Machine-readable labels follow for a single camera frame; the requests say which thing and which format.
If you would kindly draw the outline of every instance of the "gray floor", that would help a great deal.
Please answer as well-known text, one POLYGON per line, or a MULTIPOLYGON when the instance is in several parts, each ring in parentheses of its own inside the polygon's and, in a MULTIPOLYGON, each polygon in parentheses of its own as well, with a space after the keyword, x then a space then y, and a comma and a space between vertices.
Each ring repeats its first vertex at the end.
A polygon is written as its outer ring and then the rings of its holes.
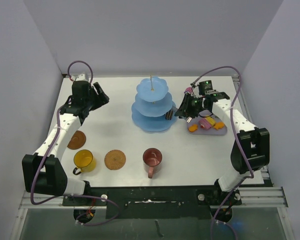
MULTIPOLYGON (((100 210, 91 222, 105 219, 100 210)), ((21 240, 210 240, 210 220, 179 219, 119 219, 102 226, 75 225, 72 209, 29 209, 21 240)), ((276 208, 235 208, 229 222, 239 240, 286 240, 276 208)), ((215 225, 214 240, 234 240, 225 225, 215 225)))

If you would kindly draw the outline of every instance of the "wall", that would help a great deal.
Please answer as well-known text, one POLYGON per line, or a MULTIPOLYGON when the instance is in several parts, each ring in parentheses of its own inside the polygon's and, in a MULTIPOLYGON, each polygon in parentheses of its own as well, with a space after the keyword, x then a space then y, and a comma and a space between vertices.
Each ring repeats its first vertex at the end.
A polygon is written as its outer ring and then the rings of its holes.
POLYGON ((270 131, 270 176, 300 240, 300 0, 284 0, 243 72, 254 122, 270 131))
POLYGON ((0 240, 25 190, 21 160, 48 133, 61 73, 22 0, 0 1, 0 240))
POLYGON ((24 3, 63 73, 81 59, 99 76, 197 76, 222 65, 243 70, 282 0, 24 3))

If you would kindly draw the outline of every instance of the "yellow mug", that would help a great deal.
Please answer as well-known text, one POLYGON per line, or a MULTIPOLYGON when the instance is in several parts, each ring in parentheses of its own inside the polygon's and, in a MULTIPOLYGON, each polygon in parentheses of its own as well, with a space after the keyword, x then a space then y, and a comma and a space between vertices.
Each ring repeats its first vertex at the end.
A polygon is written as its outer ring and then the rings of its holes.
POLYGON ((93 154, 89 150, 85 149, 78 151, 74 155, 73 161, 76 165, 72 172, 74 175, 91 172, 97 165, 97 161, 93 154))

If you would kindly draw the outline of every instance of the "mug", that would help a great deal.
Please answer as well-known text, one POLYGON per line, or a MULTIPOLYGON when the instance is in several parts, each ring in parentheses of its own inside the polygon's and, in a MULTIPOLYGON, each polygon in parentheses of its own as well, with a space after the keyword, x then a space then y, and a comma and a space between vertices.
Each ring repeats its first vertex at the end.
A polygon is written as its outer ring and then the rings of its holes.
POLYGON ((74 175, 91 172, 97 165, 97 161, 93 154, 85 149, 78 151, 74 155, 73 161, 76 165, 72 172, 74 175))
POLYGON ((162 154, 156 148, 149 148, 143 153, 143 166, 148 173, 148 178, 152 179, 153 175, 160 171, 162 154))

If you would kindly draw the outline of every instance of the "purple tray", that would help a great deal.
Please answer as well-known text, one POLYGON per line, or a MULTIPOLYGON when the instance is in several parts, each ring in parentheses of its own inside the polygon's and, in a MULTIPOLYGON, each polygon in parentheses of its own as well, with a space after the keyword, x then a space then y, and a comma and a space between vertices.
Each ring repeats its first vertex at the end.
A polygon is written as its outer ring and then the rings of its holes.
MULTIPOLYGON (((209 116, 211 114, 211 112, 209 110, 203 110, 202 112, 200 112, 201 116, 209 116)), ((222 122, 219 118, 217 118, 217 116, 212 115, 211 116, 217 123, 222 122)), ((201 117, 196 117, 193 118, 189 123, 186 122, 186 129, 188 129, 188 127, 191 127, 193 124, 198 124, 198 130, 195 132, 188 132, 190 134, 196 134, 196 135, 219 135, 219 136, 223 136, 227 134, 227 127, 224 126, 223 128, 216 130, 213 127, 205 130, 203 128, 200 127, 199 121, 200 121, 201 117)))

